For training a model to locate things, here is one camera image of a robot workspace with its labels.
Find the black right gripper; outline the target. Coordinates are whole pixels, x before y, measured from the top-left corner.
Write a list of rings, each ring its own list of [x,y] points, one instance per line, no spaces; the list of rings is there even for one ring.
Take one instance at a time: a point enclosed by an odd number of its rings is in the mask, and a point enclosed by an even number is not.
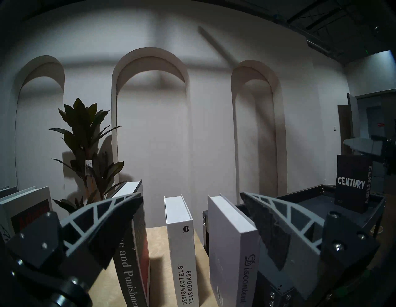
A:
[[[371,154],[371,159],[381,163],[385,169],[384,187],[395,187],[396,174],[396,135],[390,139],[378,135],[371,135],[371,139],[355,137],[345,139],[343,144],[353,151]]]

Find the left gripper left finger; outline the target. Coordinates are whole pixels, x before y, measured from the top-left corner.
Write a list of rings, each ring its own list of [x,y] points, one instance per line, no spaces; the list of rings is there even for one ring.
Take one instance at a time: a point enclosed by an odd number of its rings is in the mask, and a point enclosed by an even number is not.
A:
[[[6,250],[35,270],[96,263],[105,269],[143,202],[133,193],[89,204],[63,220],[46,212],[6,243]]]

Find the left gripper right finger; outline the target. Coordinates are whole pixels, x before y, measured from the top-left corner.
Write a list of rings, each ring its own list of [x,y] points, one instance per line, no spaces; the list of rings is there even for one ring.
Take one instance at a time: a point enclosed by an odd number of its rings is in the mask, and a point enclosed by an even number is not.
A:
[[[380,244],[328,194],[240,193],[260,235],[255,299],[340,299],[367,278]]]

